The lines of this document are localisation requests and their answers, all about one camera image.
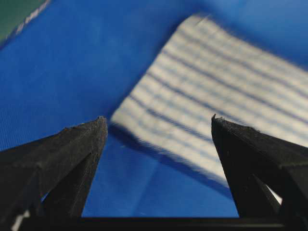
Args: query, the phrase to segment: blue table cover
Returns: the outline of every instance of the blue table cover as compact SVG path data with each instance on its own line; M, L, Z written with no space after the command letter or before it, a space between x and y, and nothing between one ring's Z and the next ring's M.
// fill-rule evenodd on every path
M304 0L54 0L0 50L0 150L108 119L185 18L308 69ZM109 134L83 216L236 217L231 193Z

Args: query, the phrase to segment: black bar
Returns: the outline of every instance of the black bar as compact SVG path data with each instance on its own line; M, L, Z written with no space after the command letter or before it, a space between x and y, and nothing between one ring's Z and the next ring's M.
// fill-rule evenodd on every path
M104 228L203 228L203 230L247 230L282 231L286 230L276 218L69 218L63 220L30 219L24 220L22 229L27 230L104 230Z

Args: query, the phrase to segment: white striped towel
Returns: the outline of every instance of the white striped towel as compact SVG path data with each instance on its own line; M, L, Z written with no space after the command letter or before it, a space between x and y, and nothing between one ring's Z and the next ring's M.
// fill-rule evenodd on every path
M185 20L112 116L112 123L227 186L213 114L303 146L308 73L199 15Z

